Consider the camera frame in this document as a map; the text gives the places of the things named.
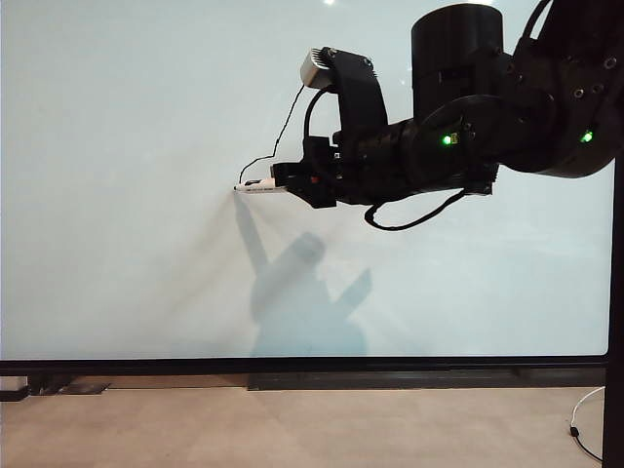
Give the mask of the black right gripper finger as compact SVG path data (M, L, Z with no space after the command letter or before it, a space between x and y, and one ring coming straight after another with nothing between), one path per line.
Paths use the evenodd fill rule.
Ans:
M271 166L275 185L306 202L313 209L334 208L337 205L332 189L305 162L283 162Z

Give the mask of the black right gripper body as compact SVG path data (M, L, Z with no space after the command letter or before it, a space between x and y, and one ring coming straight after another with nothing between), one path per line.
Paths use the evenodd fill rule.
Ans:
M303 162L311 176L332 196L350 205L373 205L410 195L402 163L409 123L340 132L332 144L327 136L313 136L303 128Z

